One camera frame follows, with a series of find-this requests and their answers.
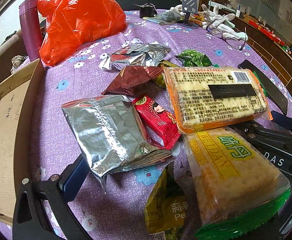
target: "tablecloth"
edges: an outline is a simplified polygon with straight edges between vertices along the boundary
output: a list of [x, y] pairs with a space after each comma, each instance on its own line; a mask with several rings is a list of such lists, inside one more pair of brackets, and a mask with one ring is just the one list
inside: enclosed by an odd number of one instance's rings
[[[213, 64], [237, 67], [248, 59], [280, 89], [288, 99], [288, 116], [292, 117], [292, 97], [257, 53], [247, 44], [237, 51], [224, 41], [209, 35], [205, 30], [187, 26], [157, 25], [139, 18], [138, 11], [127, 11], [126, 28], [113, 36], [82, 44], [78, 50], [55, 67], [46, 67], [46, 75], [38, 91], [31, 123], [31, 150], [29, 165], [32, 180], [47, 180], [52, 174], [60, 174], [80, 155], [80, 148], [61, 110], [63, 103], [99, 96], [115, 78], [117, 71], [103, 71], [100, 62], [108, 55], [137, 43], [162, 43], [171, 48], [165, 58], [177, 65], [174, 57], [185, 49], [205, 53]], [[138, 95], [147, 93], [161, 106], [171, 111], [166, 90], [153, 83], [142, 85]], [[271, 110], [280, 112], [270, 100]], [[267, 128], [280, 129], [276, 124], [257, 119]], [[193, 180], [183, 142], [178, 141], [172, 150], [174, 178], [187, 195], [188, 210], [182, 239], [193, 239], [200, 226]], [[94, 240], [150, 240], [144, 222], [147, 198], [166, 163], [129, 172], [110, 175], [105, 195], [97, 180], [89, 174], [76, 199], [69, 206], [78, 221]], [[64, 237], [51, 208], [44, 203], [56, 234]], [[0, 222], [0, 230], [12, 239], [12, 229]]]

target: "clear plastic package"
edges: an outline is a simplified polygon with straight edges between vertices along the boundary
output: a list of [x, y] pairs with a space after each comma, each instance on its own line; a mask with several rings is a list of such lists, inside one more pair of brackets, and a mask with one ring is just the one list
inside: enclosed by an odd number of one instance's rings
[[266, 97], [249, 69], [164, 67], [164, 78], [181, 133], [271, 120]]
[[289, 180], [230, 128], [184, 139], [203, 224], [199, 239], [245, 234], [273, 217], [289, 197]]

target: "eyeglasses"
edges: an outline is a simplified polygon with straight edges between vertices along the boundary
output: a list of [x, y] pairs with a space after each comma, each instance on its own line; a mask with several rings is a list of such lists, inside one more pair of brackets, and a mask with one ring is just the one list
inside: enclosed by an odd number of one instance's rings
[[224, 38], [223, 37], [223, 33], [217, 29], [215, 26], [212, 26], [212, 24], [216, 21], [216, 20], [219, 20], [220, 18], [224, 17], [225, 14], [215, 20], [213, 20], [211, 23], [209, 23], [206, 27], [206, 31], [208, 33], [210, 33], [211, 35], [213, 35], [214, 37], [217, 37], [217, 38], [220, 38], [222, 39], [223, 41], [225, 41], [229, 46], [231, 46], [232, 48], [236, 49], [236, 50], [239, 50], [239, 51], [242, 51], [245, 44], [246, 44], [246, 40], [243, 40], [243, 39], [235, 39], [233, 37], [228, 37], [228, 38]]

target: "yellow round logo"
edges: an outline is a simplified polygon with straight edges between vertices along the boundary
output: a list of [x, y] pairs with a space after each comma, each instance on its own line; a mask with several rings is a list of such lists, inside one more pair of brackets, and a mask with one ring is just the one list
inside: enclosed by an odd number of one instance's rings
[[135, 105], [142, 105], [142, 104], [144, 104], [144, 103], [146, 103], [146, 101], [147, 101], [147, 97], [143, 97], [143, 98], [141, 98], [141, 99], [139, 99], [136, 103], [135, 103]]

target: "sofa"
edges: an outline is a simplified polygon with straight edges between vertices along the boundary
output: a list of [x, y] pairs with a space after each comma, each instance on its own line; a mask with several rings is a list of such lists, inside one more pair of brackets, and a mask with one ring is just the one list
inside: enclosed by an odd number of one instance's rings
[[21, 30], [0, 46], [0, 83], [11, 75], [11, 60], [17, 55], [27, 56]]

